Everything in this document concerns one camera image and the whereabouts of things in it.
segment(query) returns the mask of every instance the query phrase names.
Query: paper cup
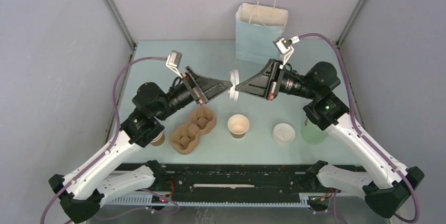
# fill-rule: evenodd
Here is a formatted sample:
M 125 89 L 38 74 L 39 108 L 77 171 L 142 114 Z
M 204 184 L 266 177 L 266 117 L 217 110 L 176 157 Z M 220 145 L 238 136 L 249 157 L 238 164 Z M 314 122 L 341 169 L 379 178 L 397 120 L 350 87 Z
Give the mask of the paper cup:
M 249 120 L 244 115 L 233 115 L 228 120 L 228 128 L 234 138 L 242 138 L 248 131 Z
M 152 142 L 150 142 L 150 144 L 152 144 L 153 146 L 160 146 L 161 144 L 164 143 L 165 139 L 166 137 L 164 136 L 164 131 L 163 131 Z

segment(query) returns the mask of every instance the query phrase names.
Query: light blue table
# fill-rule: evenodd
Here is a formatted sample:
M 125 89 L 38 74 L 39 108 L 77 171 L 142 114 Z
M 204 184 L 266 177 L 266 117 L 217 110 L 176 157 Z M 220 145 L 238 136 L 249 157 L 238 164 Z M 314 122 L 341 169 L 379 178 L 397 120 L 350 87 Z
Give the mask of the light blue table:
M 295 52 L 289 63 L 300 74 L 305 74 L 315 63 L 327 61 L 334 64 L 341 78 L 336 57 L 331 47 L 322 40 L 304 40 L 294 45 Z M 238 69 L 240 82 L 258 73 L 264 65 L 235 59 L 233 40 L 210 41 L 149 41 L 139 42 L 135 59 L 148 56 L 167 57 L 176 50 L 183 54 L 180 72 L 190 66 L 206 77 L 229 80 L 229 73 Z M 131 99 L 138 87 L 145 82 L 157 83 L 165 92 L 176 75 L 165 67 L 164 62 L 148 60 L 135 64 L 127 79 L 119 115 L 124 119 L 135 106 Z M 343 82 L 334 93 L 347 102 Z M 319 145 L 310 145 L 300 136 L 305 119 L 302 107 L 310 101 L 280 93 L 274 101 L 240 93 L 238 101 L 224 93 L 207 106 L 217 116 L 217 126 L 202 136 L 198 147 L 189 155 L 177 153 L 168 142 L 170 133 L 186 122 L 187 116 L 197 106 L 189 104 L 161 123 L 166 127 L 166 141 L 159 147 L 148 145 L 144 150 L 129 157 L 126 162 L 146 162 L 156 159 L 161 163 L 177 164 L 312 164 L 325 160 L 332 164 L 359 164 L 341 143 L 328 136 Z M 227 121 L 234 114 L 243 114 L 250 121 L 250 128 L 242 139 L 231 137 Z M 272 130 L 277 123 L 288 123 L 296 131 L 295 140 L 287 145 L 278 145 L 272 139 Z

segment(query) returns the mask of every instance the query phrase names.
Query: bag handle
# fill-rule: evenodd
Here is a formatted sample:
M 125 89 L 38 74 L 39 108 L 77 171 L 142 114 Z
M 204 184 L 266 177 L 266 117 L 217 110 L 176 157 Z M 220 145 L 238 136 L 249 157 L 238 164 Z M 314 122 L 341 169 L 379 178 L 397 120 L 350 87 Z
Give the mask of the bag handle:
M 260 21 L 264 26 L 266 26 L 266 25 L 262 22 L 262 20 L 260 19 L 259 8 L 258 8 L 259 3 L 260 3 L 260 0 L 257 0 L 257 6 L 255 6 L 255 8 L 257 9 L 257 16 L 259 17 L 259 21 Z M 276 0 L 274 0 L 274 5 L 272 6 L 272 10 L 274 10 L 274 9 L 276 9 Z M 249 24 L 251 24 L 251 18 L 252 18 L 252 11 L 251 11 L 251 15 L 249 16 Z

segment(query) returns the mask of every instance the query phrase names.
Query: robotic arm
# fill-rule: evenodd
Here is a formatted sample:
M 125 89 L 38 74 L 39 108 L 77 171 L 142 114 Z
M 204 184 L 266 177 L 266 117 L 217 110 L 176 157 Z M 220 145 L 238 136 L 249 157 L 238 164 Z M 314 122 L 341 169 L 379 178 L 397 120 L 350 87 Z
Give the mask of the robotic arm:
M 298 41 L 298 37 L 289 40 L 277 38 L 273 43 L 280 51 L 280 60 L 270 59 L 261 72 L 237 85 L 236 90 L 266 100 L 274 100 L 279 93 L 311 99 L 303 108 L 308 119 L 337 138 L 367 172 L 347 171 L 318 161 L 307 170 L 307 175 L 324 187 L 337 188 L 365 199 L 380 216 L 392 217 L 411 195 L 398 172 L 414 189 L 424 173 L 418 167 L 407 168 L 363 129 L 361 135 L 355 131 L 355 126 L 361 127 L 360 124 L 356 119 L 351 121 L 349 113 L 352 111 L 332 92 L 341 83 L 332 64 L 319 62 L 305 75 L 299 75 L 291 67 L 286 68 L 294 51 L 292 44 Z
M 115 142 L 107 142 L 89 160 L 65 176 L 56 174 L 50 178 L 54 193 L 71 182 L 59 199 L 74 223 L 91 218 L 106 202 L 117 197 L 153 184 L 161 188 L 166 182 L 166 173 L 157 161 L 148 161 L 138 169 L 114 178 L 107 179 L 107 176 L 128 156 L 164 137 L 164 126 L 158 120 L 166 120 L 193 101 L 206 104 L 232 86 L 231 82 L 200 76 L 190 67 L 181 74 L 178 71 L 180 60 L 181 53 L 176 51 L 167 58 L 166 66 L 178 75 L 167 93 L 153 82 L 138 88 L 132 99 L 136 108 L 121 123 Z M 88 170 L 76 178 L 86 167 Z

